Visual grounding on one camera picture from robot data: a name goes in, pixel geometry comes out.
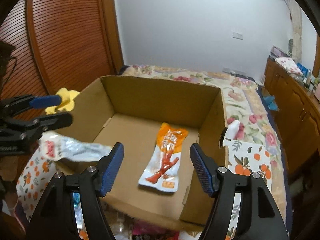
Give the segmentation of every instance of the wooden cabinet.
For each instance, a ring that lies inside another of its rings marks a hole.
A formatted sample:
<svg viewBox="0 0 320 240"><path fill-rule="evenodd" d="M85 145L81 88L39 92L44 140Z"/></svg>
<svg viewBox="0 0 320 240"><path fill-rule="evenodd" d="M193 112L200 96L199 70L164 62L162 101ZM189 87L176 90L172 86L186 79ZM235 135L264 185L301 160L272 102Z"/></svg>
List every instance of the wooden cabinet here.
<svg viewBox="0 0 320 240"><path fill-rule="evenodd" d="M268 59L265 87L279 107L275 123L288 160L289 174L305 163L320 145L320 105L276 62Z"/></svg>
<svg viewBox="0 0 320 240"><path fill-rule="evenodd" d="M296 87L291 87L288 96L282 97L282 100L283 107L280 107L275 122L281 134L282 144L286 146L301 126L301 118L307 114L309 104Z"/></svg>

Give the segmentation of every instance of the snack package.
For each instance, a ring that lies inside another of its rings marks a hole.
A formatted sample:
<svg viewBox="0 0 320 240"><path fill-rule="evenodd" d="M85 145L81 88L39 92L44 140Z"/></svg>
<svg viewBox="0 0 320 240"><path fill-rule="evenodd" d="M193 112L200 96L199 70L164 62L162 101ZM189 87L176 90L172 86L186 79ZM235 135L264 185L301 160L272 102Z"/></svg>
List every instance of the snack package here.
<svg viewBox="0 0 320 240"><path fill-rule="evenodd" d="M83 143L53 131L44 132L39 140L41 154L53 161L67 158L73 162L97 162L109 155L112 147L99 143Z"/></svg>
<svg viewBox="0 0 320 240"><path fill-rule="evenodd" d="M161 125L151 160L139 179L140 185L164 192L178 190L181 148L187 135L185 129L173 129L167 123Z"/></svg>

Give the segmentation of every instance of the blue gripper pad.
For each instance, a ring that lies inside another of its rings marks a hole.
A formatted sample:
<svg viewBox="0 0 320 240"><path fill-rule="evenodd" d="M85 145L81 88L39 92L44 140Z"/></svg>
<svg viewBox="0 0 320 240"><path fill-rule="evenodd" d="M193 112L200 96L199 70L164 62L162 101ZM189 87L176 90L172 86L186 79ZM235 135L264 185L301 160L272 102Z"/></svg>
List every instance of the blue gripper pad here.
<svg viewBox="0 0 320 240"><path fill-rule="evenodd" d="M35 109L47 108L49 106L58 106L62 102L58 95L35 97L29 102L29 105Z"/></svg>
<svg viewBox="0 0 320 240"><path fill-rule="evenodd" d="M212 197L220 185L216 173L217 164L211 157L206 156L196 143L190 147L190 158L203 191Z"/></svg>
<svg viewBox="0 0 320 240"><path fill-rule="evenodd" d="M104 197L108 192L111 191L113 183L115 182L116 176L118 174L120 165L124 157L124 146L121 143L116 143L108 156L102 157L99 164L105 165L103 161L107 161L109 164L106 170L102 174L100 196Z"/></svg>

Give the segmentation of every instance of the wall outlet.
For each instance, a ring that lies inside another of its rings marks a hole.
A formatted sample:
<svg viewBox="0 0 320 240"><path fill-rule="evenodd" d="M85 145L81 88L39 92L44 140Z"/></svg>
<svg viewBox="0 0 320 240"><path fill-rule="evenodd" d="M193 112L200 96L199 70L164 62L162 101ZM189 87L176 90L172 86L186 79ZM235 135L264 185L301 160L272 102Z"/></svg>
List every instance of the wall outlet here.
<svg viewBox="0 0 320 240"><path fill-rule="evenodd" d="M243 35L240 33L232 32L232 37L235 39L243 40Z"/></svg>

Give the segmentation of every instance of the pillow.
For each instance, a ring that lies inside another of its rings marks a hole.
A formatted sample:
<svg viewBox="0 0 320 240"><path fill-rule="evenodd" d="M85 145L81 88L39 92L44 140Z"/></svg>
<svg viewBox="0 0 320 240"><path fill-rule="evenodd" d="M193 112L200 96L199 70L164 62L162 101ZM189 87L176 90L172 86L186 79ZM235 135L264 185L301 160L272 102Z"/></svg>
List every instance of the pillow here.
<svg viewBox="0 0 320 240"><path fill-rule="evenodd" d="M301 70L297 67L297 64L290 57L276 58L276 62L281 65L288 73L294 73L299 76L303 76Z"/></svg>

